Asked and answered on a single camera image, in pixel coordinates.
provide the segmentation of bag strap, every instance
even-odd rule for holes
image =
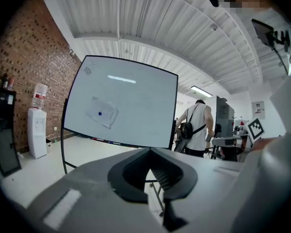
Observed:
[[[205,128],[205,126],[206,126],[206,125],[204,124],[202,127],[200,127],[200,128],[198,128],[197,130],[193,131],[192,135],[194,135],[194,134],[197,133],[197,132],[200,132],[202,129]]]
[[[198,105],[197,105],[197,106],[195,107],[195,109],[193,110],[192,115],[191,115],[191,118],[190,118],[189,121],[188,121],[188,113],[189,113],[189,109],[187,109],[187,112],[186,112],[186,121],[187,121],[187,122],[191,122],[192,117],[193,117],[193,114],[194,114],[194,112],[195,112],[195,110],[196,110],[197,107],[198,107]]]

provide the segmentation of white floor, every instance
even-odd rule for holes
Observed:
[[[64,149],[66,161],[76,166],[133,150],[132,148],[101,143],[77,136],[64,140]],[[1,186],[7,197],[25,208],[39,193],[65,175],[60,142],[52,144],[50,152],[37,160],[30,153],[23,154],[20,163],[22,170],[3,179]],[[71,170],[73,168],[67,166],[67,171],[70,172]],[[147,180],[154,179],[155,177],[150,171]],[[145,184],[145,192],[148,193],[150,211],[157,221],[162,223],[162,218],[159,216],[162,210],[154,189],[149,187],[149,183]]]

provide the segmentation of whiteboard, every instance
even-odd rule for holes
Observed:
[[[64,128],[123,145],[168,148],[177,86],[174,73],[87,55],[69,93]]]

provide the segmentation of white fabric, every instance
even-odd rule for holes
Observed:
[[[187,120],[189,122],[192,112],[194,111],[195,107],[197,105],[192,105],[188,109],[187,114]],[[202,127],[206,124],[204,112],[205,112],[206,105],[202,103],[198,103],[198,106],[196,107],[196,110],[194,111],[194,114],[191,119],[191,123],[193,126],[193,131],[197,130],[198,128]],[[206,147],[206,127],[203,128],[200,132],[197,132],[192,136],[192,139],[190,142],[186,145],[187,148],[191,150],[200,150],[204,151]]]

